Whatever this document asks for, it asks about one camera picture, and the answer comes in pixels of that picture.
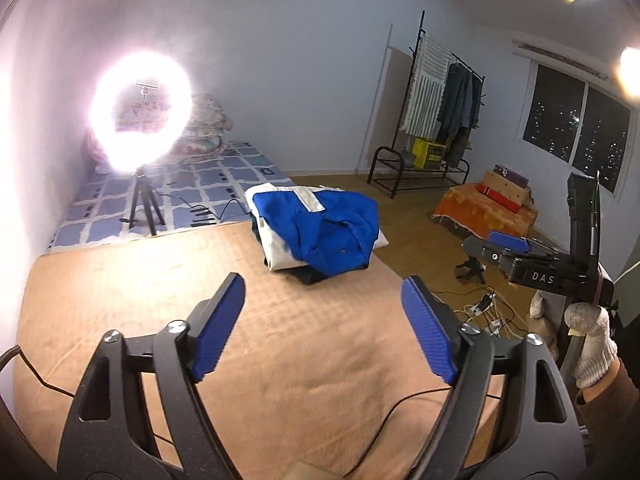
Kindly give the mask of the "white knit gloved hand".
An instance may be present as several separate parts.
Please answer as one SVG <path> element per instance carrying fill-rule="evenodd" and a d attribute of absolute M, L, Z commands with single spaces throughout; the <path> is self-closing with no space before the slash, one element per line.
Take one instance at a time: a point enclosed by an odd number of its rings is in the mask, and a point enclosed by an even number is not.
<path fill-rule="evenodd" d="M 572 336 L 584 336 L 573 376 L 576 386 L 594 386 L 617 358 L 617 346 L 610 334 L 608 311 L 592 304 L 571 304 L 564 312 L 564 321 Z"/>

